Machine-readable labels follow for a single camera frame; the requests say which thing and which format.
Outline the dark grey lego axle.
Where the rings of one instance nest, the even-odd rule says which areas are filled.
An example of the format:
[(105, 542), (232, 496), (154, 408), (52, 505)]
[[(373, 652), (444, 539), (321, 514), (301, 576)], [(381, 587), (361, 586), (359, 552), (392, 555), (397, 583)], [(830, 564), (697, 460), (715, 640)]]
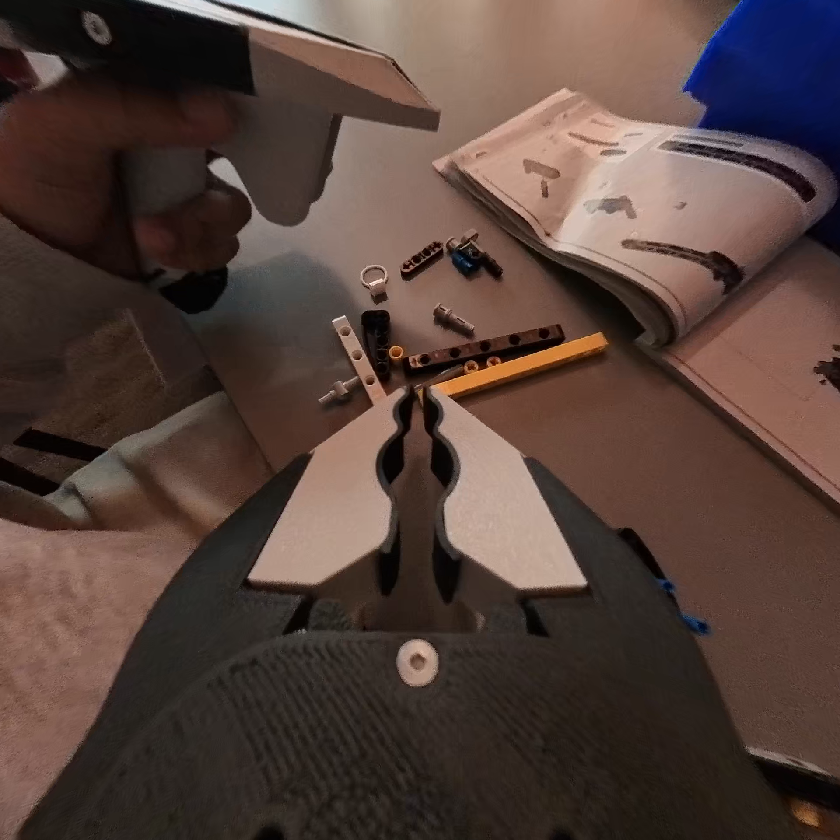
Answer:
[(415, 385), (414, 391), (415, 393), (420, 393), (423, 389), (427, 387), (431, 387), (434, 385), (450, 382), (456, 378), (465, 374), (465, 366), (463, 364), (457, 364), (452, 367), (447, 368), (445, 371), (441, 371), (437, 373), (435, 376), (431, 377), (430, 379), (425, 380), (424, 382)]

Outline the partly built lego model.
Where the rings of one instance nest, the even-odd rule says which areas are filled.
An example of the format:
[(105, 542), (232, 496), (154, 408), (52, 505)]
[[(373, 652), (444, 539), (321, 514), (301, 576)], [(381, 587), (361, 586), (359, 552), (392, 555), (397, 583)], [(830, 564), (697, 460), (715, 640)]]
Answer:
[(711, 633), (711, 627), (704, 619), (687, 614), (679, 605), (676, 585), (670, 580), (662, 567), (659, 565), (652, 551), (640, 536), (631, 528), (620, 528), (617, 531), (618, 537), (635, 553), (648, 572), (653, 575), (658, 588), (667, 595), (677, 613), (688, 629), (695, 635), (707, 636)]

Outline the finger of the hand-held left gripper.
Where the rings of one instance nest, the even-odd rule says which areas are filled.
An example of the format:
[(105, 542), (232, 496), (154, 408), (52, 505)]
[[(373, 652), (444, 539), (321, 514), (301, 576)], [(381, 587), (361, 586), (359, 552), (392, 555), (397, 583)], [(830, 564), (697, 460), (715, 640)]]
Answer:
[(388, 55), (287, 26), (248, 26), (255, 94), (435, 132), (440, 111)]

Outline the short black lego beam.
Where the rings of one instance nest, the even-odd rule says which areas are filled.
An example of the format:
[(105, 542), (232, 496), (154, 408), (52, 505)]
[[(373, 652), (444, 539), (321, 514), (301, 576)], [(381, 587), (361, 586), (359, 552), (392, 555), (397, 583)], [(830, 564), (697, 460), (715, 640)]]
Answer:
[(402, 262), (400, 273), (403, 279), (413, 277), (439, 259), (445, 251), (444, 244), (435, 240)]

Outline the open instruction booklet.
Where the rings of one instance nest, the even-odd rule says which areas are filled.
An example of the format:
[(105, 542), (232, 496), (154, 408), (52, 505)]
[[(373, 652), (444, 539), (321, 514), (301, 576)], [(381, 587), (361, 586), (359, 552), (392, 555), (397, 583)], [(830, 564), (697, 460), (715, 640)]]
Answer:
[(434, 168), (613, 294), (653, 348), (684, 338), (838, 198), (831, 170), (785, 143), (626, 119), (569, 89)]

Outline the white lego beam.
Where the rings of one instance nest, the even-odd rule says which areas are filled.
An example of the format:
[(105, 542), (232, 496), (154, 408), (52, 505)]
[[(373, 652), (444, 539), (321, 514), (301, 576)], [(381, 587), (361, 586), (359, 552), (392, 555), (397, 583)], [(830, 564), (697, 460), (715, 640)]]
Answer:
[(364, 351), (362, 343), (356, 336), (350, 321), (342, 316), (332, 320), (333, 330), (336, 332), (346, 355), (348, 356), (353, 371), (360, 380), (365, 394), (371, 404), (377, 404), (386, 397), (385, 390), (377, 377), (373, 365)]

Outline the long black lego beam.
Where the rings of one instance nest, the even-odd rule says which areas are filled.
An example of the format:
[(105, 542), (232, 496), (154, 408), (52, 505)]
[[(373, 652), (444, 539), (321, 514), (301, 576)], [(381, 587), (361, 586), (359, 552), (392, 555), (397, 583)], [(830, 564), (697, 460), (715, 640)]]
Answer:
[(475, 361), (481, 363), (491, 356), (505, 360), (525, 351), (539, 351), (559, 345), (565, 341), (560, 324), (545, 327), (506, 332), (491, 339), (471, 340), (448, 346), (440, 350), (410, 354), (402, 360), (403, 372), (408, 376), (443, 371), (456, 364)]

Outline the person's beige sweater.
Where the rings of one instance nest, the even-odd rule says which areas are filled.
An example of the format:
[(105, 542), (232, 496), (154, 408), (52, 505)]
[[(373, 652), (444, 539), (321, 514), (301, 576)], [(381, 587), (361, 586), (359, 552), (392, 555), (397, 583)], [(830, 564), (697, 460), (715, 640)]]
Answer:
[(218, 392), (45, 498), (2, 487), (2, 838), (68, 762), (173, 575), (270, 475)]

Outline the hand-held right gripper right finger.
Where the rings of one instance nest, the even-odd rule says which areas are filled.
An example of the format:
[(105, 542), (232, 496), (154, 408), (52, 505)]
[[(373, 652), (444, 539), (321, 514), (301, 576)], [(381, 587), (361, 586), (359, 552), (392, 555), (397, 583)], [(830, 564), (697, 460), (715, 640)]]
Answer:
[(441, 387), (423, 398), (434, 517), (434, 579), (445, 603), (518, 603), (588, 584), (525, 456)]

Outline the blue grey black lego assembly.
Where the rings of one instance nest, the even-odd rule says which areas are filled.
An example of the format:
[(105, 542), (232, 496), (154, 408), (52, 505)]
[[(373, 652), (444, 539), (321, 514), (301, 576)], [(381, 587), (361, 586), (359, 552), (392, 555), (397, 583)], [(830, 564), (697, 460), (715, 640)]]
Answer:
[(445, 249), (457, 271), (464, 277), (472, 277), (484, 270), (494, 279), (503, 276), (501, 265), (478, 242), (475, 228), (465, 231), (459, 238), (452, 237), (445, 242)]

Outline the long yellow lego beam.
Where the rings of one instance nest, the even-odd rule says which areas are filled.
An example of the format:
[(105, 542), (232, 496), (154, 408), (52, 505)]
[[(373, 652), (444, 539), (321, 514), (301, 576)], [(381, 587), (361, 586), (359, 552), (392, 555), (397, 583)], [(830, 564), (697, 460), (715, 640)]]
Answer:
[(472, 396), (603, 354), (609, 346), (606, 336), (598, 332), (490, 368), (462, 374), (453, 380), (432, 385), (431, 390), (453, 399)]

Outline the person's left hand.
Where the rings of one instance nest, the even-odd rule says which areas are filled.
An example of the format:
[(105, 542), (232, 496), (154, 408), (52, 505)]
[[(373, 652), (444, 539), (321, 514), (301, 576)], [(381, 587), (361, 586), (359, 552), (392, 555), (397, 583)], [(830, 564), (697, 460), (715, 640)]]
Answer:
[(123, 152), (208, 152), (235, 131), (222, 91), (182, 94), (78, 76), (2, 108), (2, 214), (48, 246), (117, 277), (145, 260), (185, 272), (226, 266), (251, 218), (245, 194), (205, 170), (203, 192), (162, 214), (124, 208)]

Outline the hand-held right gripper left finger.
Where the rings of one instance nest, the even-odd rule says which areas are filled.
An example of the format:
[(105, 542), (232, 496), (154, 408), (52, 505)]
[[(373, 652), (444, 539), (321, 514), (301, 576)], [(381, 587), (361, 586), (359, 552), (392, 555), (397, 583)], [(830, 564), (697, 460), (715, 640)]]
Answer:
[(394, 479), (404, 466), (407, 386), (315, 447), (248, 583), (328, 599), (389, 595), (400, 568)]

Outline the black angled lego piece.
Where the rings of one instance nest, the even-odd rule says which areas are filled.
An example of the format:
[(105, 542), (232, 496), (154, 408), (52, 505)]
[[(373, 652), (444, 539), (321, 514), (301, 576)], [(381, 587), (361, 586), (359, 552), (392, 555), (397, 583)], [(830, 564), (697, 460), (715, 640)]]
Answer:
[(368, 360), (380, 382), (391, 378), (391, 317), (385, 310), (367, 310), (360, 316), (362, 342)]

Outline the blue plastic bin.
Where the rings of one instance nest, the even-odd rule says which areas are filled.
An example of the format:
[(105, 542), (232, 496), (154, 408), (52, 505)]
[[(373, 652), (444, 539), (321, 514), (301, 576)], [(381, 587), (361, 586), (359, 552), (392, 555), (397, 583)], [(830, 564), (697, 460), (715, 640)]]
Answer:
[(767, 175), (802, 203), (827, 208), (814, 182), (769, 157), (772, 142), (839, 173), (839, 2), (744, 1), (710, 38), (684, 86), (706, 110), (700, 140), (670, 140), (679, 154)]

